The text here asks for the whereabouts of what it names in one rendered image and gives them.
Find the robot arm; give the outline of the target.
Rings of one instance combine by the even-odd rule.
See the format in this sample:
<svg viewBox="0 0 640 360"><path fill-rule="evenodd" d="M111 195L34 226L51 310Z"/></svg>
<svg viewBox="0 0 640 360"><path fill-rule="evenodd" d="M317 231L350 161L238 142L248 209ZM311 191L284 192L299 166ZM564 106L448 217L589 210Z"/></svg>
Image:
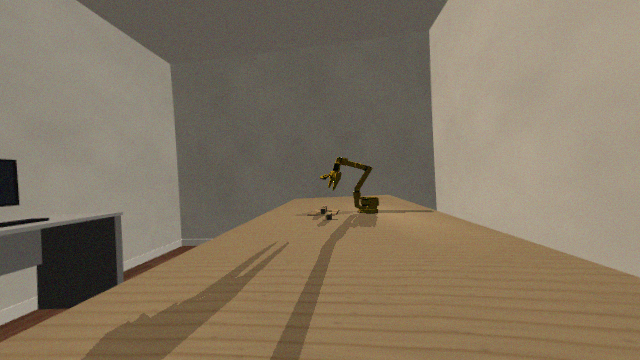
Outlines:
<svg viewBox="0 0 640 360"><path fill-rule="evenodd" d="M351 166L354 168L358 168L358 169L362 169L364 170L364 174L361 177L361 179L359 180L359 182L357 183L356 187L355 187L355 191L353 192L353 198L354 198L354 205L356 208L358 208L358 210L360 211L360 213L378 213L378 209L377 209L377 197L361 197L361 193L360 193L360 188L363 185L363 183L365 182L366 178L368 177L368 175L370 174L371 170L373 169L370 166L366 166L364 164L360 164L360 163L356 163L356 162L352 162L352 161L348 161L347 158L340 158L337 157L336 158L336 162L334 163L334 167L333 167L333 171L340 171L340 166L341 165L347 165L347 166ZM361 200L361 205L359 205L359 200ZM365 200L366 199L366 200ZM369 209L369 210L360 210L360 209ZM374 209L374 210L370 210L370 209Z"/></svg>

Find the tan mat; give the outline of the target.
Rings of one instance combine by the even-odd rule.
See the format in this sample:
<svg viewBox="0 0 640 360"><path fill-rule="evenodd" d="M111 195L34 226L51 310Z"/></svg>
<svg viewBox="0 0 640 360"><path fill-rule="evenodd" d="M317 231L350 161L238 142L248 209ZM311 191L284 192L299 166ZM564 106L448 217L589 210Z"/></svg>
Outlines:
<svg viewBox="0 0 640 360"><path fill-rule="evenodd" d="M326 213L331 213L332 215L336 215L338 211L339 209L327 209ZM312 211L308 215L325 215L325 214L321 214L321 209L319 209L319 210Z"/></svg>

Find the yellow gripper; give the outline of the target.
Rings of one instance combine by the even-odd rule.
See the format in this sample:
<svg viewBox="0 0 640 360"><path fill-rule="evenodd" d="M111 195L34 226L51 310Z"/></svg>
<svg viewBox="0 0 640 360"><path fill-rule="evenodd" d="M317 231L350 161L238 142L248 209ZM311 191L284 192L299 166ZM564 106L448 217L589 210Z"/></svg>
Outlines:
<svg viewBox="0 0 640 360"><path fill-rule="evenodd" d="M340 173L341 173L341 172L340 172ZM330 188L330 186L331 186L332 182L334 181L334 183L333 183L333 188L332 188L332 190L334 190L334 189L336 188L336 186L337 186L338 182L339 182L339 181L340 181L340 179L341 179L341 175L342 175L342 173L341 173L341 174L340 174L340 173L338 173L337 171L330 171L329 175L325 174L325 175L321 176L321 177L320 177L320 179L324 179L324 180L326 180L326 179L327 179L327 177L329 177L329 178L330 178L330 180L329 180L329 183L328 183L328 188ZM324 177L325 177L325 178L324 178Z"/></svg>

